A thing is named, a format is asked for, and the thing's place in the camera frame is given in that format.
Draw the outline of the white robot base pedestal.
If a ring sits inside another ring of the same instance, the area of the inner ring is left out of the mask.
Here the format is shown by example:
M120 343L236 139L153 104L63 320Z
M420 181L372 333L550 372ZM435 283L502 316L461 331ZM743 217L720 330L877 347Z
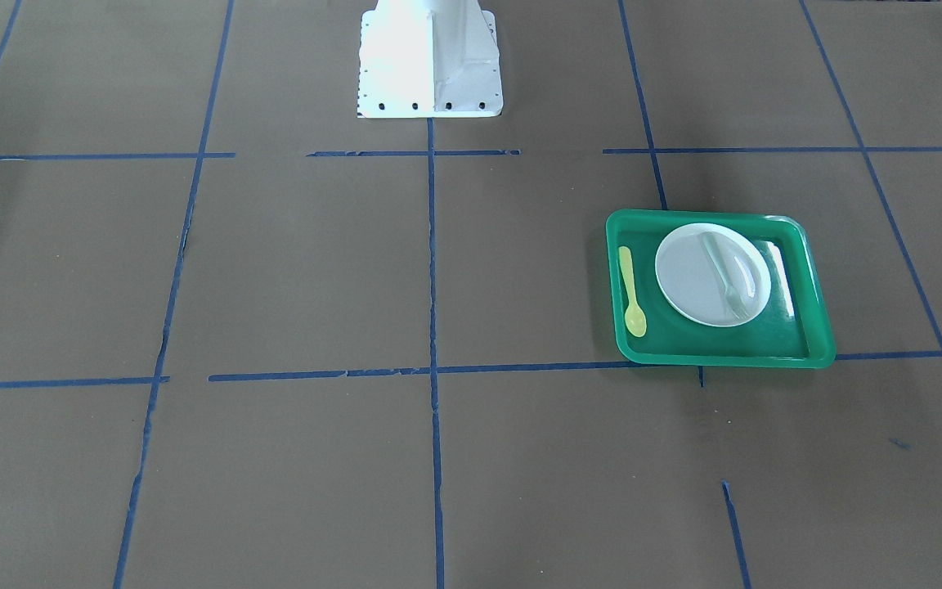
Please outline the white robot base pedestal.
M378 1L360 22L358 117L471 119L505 107L495 15L478 1Z

